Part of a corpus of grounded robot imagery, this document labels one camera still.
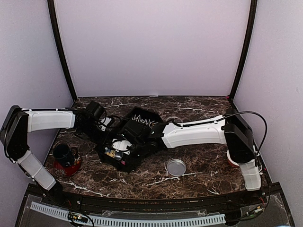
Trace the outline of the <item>black bin with lollipops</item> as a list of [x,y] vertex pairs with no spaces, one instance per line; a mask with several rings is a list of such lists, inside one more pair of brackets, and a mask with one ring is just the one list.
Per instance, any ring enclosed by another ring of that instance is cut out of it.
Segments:
[[163,120],[158,113],[152,110],[146,110],[140,107],[134,107],[128,112],[123,119],[134,120],[139,123],[148,125],[150,128],[158,123],[162,123]]

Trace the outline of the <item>clear plastic jar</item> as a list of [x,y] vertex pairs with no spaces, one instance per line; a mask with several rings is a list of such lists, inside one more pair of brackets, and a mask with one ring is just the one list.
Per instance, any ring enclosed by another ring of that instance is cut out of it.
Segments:
[[176,123],[182,123],[183,120],[177,116],[168,117],[166,119],[166,122],[176,122]]

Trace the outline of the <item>black bin with flower candies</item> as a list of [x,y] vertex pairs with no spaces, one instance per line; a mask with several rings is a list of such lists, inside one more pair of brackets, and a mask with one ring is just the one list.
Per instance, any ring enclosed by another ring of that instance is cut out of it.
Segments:
[[99,144],[94,147],[102,163],[112,165],[117,171],[126,173],[135,170],[142,163],[142,156],[138,154],[131,156],[134,148],[130,142],[116,139],[110,145]]

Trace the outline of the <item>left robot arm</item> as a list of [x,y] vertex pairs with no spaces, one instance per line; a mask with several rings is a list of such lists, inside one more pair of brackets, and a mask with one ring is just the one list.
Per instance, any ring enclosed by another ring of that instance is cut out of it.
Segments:
[[56,206],[63,206],[67,196],[61,184],[46,170],[31,149],[30,135],[40,131],[75,129],[98,143],[113,126],[115,118],[106,116],[101,106],[92,109],[28,109],[13,105],[0,130],[0,141],[6,157],[17,164],[34,182],[48,191],[48,198]]

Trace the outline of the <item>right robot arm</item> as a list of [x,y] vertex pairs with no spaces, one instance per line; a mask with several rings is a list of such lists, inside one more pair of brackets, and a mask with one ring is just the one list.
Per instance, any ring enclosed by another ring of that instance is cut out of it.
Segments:
[[259,199],[261,176],[252,128],[234,109],[224,115],[185,123],[172,119],[143,121],[136,114],[118,128],[109,154],[125,166],[161,149],[197,144],[227,145],[228,159],[239,166],[244,178],[247,191],[242,194],[242,202],[252,205]]

